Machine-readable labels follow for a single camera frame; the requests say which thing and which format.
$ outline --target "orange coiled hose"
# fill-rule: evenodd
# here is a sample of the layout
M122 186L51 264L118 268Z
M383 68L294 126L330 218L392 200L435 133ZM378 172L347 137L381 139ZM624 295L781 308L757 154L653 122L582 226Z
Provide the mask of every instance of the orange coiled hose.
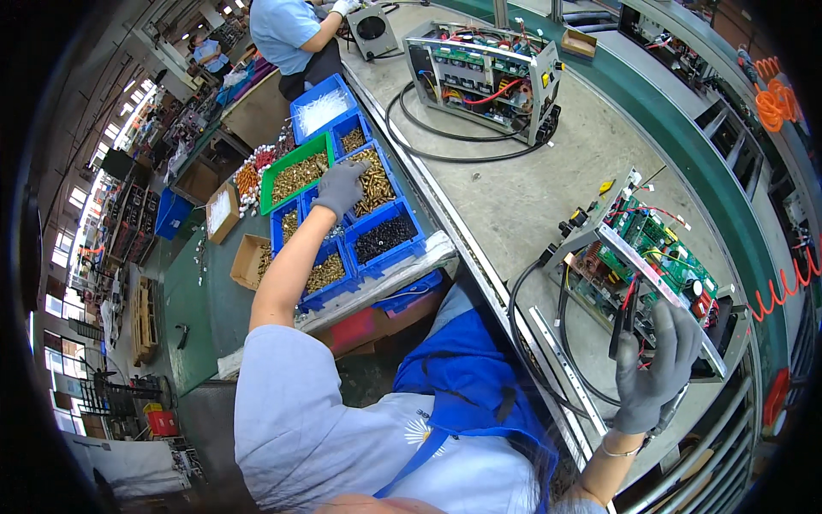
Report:
M756 84L756 109L760 115L763 127L771 132L779 132L782 122L790 120L795 122L797 116L801 118L797 98L790 87L786 87L781 81L771 79L768 82L768 89L762 91L759 84Z
M808 278L803 278L799 273L799 263L797 263L797 260L794 259L793 272L797 276L797 280L793 284L793 289L787 285L785 270L779 270L779 278L782 279L782 284L785 287L785 295L782 298L779 298L779 295L776 294L776 291L774 290L774 282L772 280L768 280L768 287L771 292L771 304L769 308L765 308L765 304L762 301L762 295L759 291L756 291L756 301L760 304L760 311L756 312L750 304L748 304L748 308L750 308L750 313L754 315L754 319L757 322L761 322L766 314L772 313L776 305L784 305L788 296L794 296L799 291L799 285L807 287L808 284L810 284L810 279L813 278L814 275L822 276L822 270L817 269L813 256L810 254L810 248L807 246L805 246L805 256L808 261Z
M779 69L779 59L776 57L760 59L754 63L754 66L756 67L756 72L764 79L767 79L769 76L776 76L777 73L782 71Z

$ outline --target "gloved hand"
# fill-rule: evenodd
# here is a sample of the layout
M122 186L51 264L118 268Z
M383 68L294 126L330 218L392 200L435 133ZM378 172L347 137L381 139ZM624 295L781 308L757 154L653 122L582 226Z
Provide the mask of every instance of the gloved hand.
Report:
M663 405L688 383L690 366L700 354L703 331L693 316L661 300L651 310L657 352L647 371L636 368L640 347L622 332L616 352L616 390L621 407L614 428L622 433L644 433L655 427Z
M358 7L360 7L360 0L337 0L329 12L338 12L340 16L345 18Z
M328 207L337 215L337 223L342 221L343 214L363 199L363 185L358 178L369 168L371 161L368 159L359 162L344 160L331 166L320 178L316 188L319 194L311 202L311 207Z

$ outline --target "green conveyor rail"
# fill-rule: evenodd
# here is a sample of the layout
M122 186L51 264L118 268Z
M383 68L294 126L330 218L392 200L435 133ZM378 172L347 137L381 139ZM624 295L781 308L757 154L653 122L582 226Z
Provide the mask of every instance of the green conveyor rail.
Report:
M494 21L493 5L488 0L437 0L436 3L489 23ZM521 17L529 32L542 29L546 39L556 42L563 61L653 135L713 218L749 301L757 290L764 291L768 297L768 281L778 282L764 235L736 178L697 126L655 86L605 48L597 47L593 61L577 58L560 47L564 26L511 4L508 4L508 15L511 26L519 26L514 18ZM768 391L776 372L788 366L785 317L777 310L762 322L753 323L759 342L762 385Z

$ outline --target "bracelet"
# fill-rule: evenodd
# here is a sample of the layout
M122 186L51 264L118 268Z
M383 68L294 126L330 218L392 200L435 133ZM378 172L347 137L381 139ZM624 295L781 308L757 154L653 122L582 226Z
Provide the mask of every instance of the bracelet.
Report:
M643 442L642 442L642 443L641 443L641 444L640 444L640 445L639 445L639 446L638 446L635 450L627 451L627 452L625 452L625 453L611 453L611 452L609 452L609 451L607 450L607 448L605 447L605 438L603 438L603 441L599 444L599 448L603 451L603 453L604 453L605 455L607 455L607 456L609 456L609 457L630 457L630 456L634 456L634 455L636 455L637 453L639 453L639 452L640 452L640 450L641 450L644 446L645 446L645 443L644 443L644 441L643 441Z

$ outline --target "daisy print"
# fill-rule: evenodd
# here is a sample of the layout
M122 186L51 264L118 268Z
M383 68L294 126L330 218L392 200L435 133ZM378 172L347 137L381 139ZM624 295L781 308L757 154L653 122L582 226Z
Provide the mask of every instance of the daisy print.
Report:
M408 441L409 444L416 444L417 449L423 445L430 435L431 427L429 427L423 419L412 419L405 427L405 440ZM445 452L444 447L439 447L439 449L434 452L434 457L440 456Z

